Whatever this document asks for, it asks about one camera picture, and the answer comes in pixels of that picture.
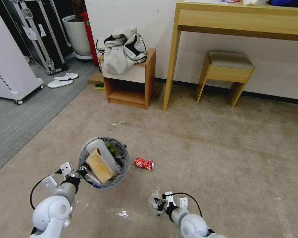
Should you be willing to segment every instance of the small trash can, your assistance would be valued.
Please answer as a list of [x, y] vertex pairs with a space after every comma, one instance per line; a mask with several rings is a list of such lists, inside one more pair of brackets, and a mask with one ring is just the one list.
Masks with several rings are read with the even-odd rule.
[[117, 156], [115, 156], [115, 160], [119, 161], [120, 164], [120, 173], [117, 173], [117, 176], [108, 180], [107, 182], [100, 184], [97, 181], [95, 181], [92, 176], [89, 176], [88, 174], [85, 175], [83, 178], [88, 182], [89, 184], [93, 185], [93, 187], [98, 189], [105, 189], [105, 188], [111, 188], [116, 186], [118, 183], [120, 183], [124, 177], [126, 177], [128, 170], [129, 170], [129, 155], [127, 152], [127, 145], [123, 145], [120, 141], [110, 138], [110, 137], [94, 137], [90, 138], [86, 141], [84, 144], [79, 157], [78, 157], [78, 166], [82, 166], [85, 164], [86, 159], [89, 157], [89, 153], [86, 149], [86, 146], [93, 142], [94, 140], [101, 139], [105, 145], [110, 144], [111, 148], [117, 151]]

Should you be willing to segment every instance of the caster wheel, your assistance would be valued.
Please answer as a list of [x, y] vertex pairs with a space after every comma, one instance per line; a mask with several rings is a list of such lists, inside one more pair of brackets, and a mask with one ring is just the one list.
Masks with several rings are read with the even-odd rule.
[[22, 105], [23, 104], [23, 100], [16, 100], [15, 104]]

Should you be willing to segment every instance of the red coca-cola can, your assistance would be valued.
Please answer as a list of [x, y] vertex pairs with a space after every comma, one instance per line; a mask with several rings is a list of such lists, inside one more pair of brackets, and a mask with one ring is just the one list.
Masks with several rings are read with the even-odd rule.
[[137, 157], [135, 160], [135, 166], [139, 168], [146, 168], [149, 170], [153, 170], [155, 166], [155, 161], [154, 160], [144, 160], [143, 158]]

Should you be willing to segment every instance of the slipper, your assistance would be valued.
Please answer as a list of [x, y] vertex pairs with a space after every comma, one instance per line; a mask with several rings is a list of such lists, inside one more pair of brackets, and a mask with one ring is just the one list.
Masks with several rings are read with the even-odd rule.
[[65, 73], [65, 76], [63, 77], [55, 77], [54, 79], [60, 80], [60, 81], [66, 81], [70, 79], [76, 79], [78, 77], [78, 74], [75, 73]]
[[72, 84], [73, 82], [74, 82], [74, 80], [72, 80], [72, 79], [66, 80], [66, 81], [54, 80], [54, 81], [50, 82], [47, 86], [49, 88], [59, 88], [62, 86]]

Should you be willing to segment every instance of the potted plant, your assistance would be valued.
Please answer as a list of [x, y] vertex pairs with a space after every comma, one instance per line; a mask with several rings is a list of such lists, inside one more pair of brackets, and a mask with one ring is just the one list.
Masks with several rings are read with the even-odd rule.
[[62, 19], [67, 35], [69, 36], [75, 56], [81, 60], [92, 59], [86, 29], [81, 13], [86, 12], [84, 0], [71, 0], [75, 15], [67, 16]]

